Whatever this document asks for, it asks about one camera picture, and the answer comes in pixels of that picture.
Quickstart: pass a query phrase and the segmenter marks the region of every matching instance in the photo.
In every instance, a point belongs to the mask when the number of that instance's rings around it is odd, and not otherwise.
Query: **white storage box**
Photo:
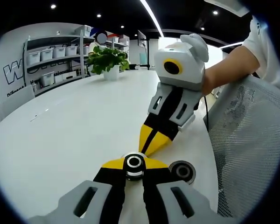
[[[108,37],[108,40],[109,40],[109,41],[112,41],[112,39],[114,39],[114,42],[115,42],[115,43],[118,43],[118,41],[119,41],[119,37],[118,37],[118,36]]]
[[[119,38],[120,39],[130,39],[127,35],[124,35],[124,34],[119,35]]]
[[[63,76],[62,75],[54,76],[54,80],[55,80],[55,83],[62,82],[63,81]]]
[[[76,55],[77,54],[77,46],[69,46],[65,49],[65,56]]]
[[[54,72],[49,72],[42,75],[41,82],[43,86],[53,85],[54,84]]]
[[[27,65],[32,65],[32,64],[38,63],[40,61],[40,59],[41,59],[40,51],[29,53],[29,55],[27,57]]]
[[[41,61],[47,61],[53,58],[53,49],[45,49],[41,51]]]
[[[53,58],[59,58],[65,56],[65,47],[55,48],[53,50]]]
[[[89,46],[84,46],[83,47],[83,54],[88,55],[88,53],[89,53]]]
[[[130,38],[122,38],[122,39],[119,39],[119,42],[126,45],[126,46],[129,46],[129,42],[130,42]]]
[[[84,46],[83,47],[83,55],[88,55],[88,53],[89,53],[89,46]]]
[[[76,71],[71,71],[71,72],[62,74],[62,77],[63,77],[63,80],[70,79],[73,77],[77,77],[77,73],[76,73]]]
[[[75,29],[75,35],[80,35],[81,31],[83,36],[90,36],[91,27],[87,25],[80,26],[79,28]]]

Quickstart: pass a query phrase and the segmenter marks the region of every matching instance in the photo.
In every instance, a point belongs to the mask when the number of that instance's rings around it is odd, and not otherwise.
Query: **black cable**
[[[206,108],[206,130],[209,132],[209,110],[207,108],[206,98],[204,97],[205,108]]]

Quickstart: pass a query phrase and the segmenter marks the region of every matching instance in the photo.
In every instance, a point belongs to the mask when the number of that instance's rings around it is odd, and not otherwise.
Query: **gray mesh chair back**
[[[246,217],[280,162],[280,90],[252,76],[227,85],[209,111],[209,136],[218,174],[217,212]]]

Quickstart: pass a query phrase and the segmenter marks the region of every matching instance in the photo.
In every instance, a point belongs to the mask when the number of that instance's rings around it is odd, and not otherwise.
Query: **white pot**
[[[117,80],[119,75],[119,66],[120,65],[115,65],[113,68],[110,69],[110,71],[104,71],[104,78],[110,81]]]

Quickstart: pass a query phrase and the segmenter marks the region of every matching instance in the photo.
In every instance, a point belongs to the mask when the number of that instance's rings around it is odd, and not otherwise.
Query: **camera lens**
[[[179,67],[173,62],[165,62],[164,68],[168,73],[172,75],[177,75],[179,73]]]

